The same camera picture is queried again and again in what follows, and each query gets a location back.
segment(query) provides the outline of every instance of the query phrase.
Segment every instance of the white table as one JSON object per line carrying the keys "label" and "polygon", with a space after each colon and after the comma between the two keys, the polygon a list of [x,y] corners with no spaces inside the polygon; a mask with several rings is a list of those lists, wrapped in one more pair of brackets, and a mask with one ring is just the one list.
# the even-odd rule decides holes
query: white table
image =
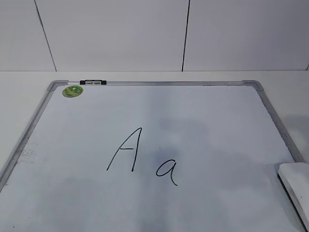
{"label": "white table", "polygon": [[0,72],[0,169],[53,80],[77,81],[256,80],[309,162],[309,72]]}

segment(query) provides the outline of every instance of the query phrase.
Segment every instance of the whiteboard surface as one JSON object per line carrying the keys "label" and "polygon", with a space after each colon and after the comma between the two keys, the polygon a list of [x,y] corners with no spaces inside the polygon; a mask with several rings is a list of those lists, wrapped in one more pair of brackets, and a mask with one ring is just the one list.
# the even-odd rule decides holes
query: whiteboard surface
{"label": "whiteboard surface", "polygon": [[[293,158],[252,87],[64,88],[0,193],[1,230],[303,231],[277,179]],[[107,171],[137,128],[134,171],[138,133]],[[169,159],[177,186],[156,176]]]}

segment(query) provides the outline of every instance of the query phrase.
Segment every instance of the green magnet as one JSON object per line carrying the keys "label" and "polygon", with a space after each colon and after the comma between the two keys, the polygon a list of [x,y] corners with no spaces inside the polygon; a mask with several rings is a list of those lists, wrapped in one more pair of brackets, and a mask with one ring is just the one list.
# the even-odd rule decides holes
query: green magnet
{"label": "green magnet", "polygon": [[83,93],[83,88],[80,86],[70,86],[62,91],[62,95],[67,98],[75,98]]}

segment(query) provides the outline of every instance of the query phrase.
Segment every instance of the white eraser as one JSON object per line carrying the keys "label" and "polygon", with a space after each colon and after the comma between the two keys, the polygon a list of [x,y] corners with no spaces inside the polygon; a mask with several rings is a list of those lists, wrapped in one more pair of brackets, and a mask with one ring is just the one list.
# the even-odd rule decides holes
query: white eraser
{"label": "white eraser", "polygon": [[284,163],[280,165],[278,174],[300,219],[309,231],[309,165]]}

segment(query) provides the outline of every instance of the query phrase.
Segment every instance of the black handwriting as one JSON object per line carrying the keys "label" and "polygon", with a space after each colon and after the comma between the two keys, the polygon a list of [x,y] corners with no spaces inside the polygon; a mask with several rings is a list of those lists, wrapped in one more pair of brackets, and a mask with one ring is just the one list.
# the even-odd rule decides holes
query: black handwriting
{"label": "black handwriting", "polygon": [[134,166],[135,166],[135,162],[136,162],[137,152],[138,152],[138,149],[139,149],[139,142],[140,142],[141,130],[142,130],[141,127],[138,128],[138,129],[136,129],[136,130],[135,130],[132,134],[130,134],[129,137],[127,137],[126,140],[120,145],[120,147],[117,149],[117,151],[115,152],[114,156],[112,157],[112,160],[111,160],[110,164],[108,165],[108,167],[107,167],[107,169],[106,169],[107,171],[108,171],[108,169],[110,168],[110,166],[111,166],[111,164],[112,164],[112,162],[113,162],[115,156],[117,155],[117,153],[118,153],[118,151],[119,151],[120,149],[121,149],[121,150],[133,150],[133,148],[121,148],[121,147],[123,146],[123,144],[125,144],[125,142],[126,142],[133,134],[135,134],[137,131],[140,131],[140,132],[139,132],[139,136],[138,136],[138,138],[137,138],[135,157],[134,157],[134,162],[133,162],[133,166],[132,166],[132,169],[131,169],[131,172],[134,171]]}
{"label": "black handwriting", "polygon": [[[173,165],[167,172],[165,172],[165,173],[159,175],[159,174],[158,174],[158,171],[160,170],[160,168],[162,168],[163,165],[167,164],[167,163],[170,162],[170,161],[174,162],[174,165]],[[175,166],[176,166],[176,160],[174,160],[174,159],[173,159],[173,160],[172,160],[172,159],[169,159],[169,160],[167,160],[167,161],[165,161],[164,163],[161,164],[161,166],[156,170],[155,174],[156,174],[157,176],[164,176],[164,175],[166,175],[167,173],[170,172],[170,179],[172,180],[172,182],[173,182],[174,185],[178,186],[178,185],[174,182],[174,180],[173,180],[173,171],[174,171]]]}

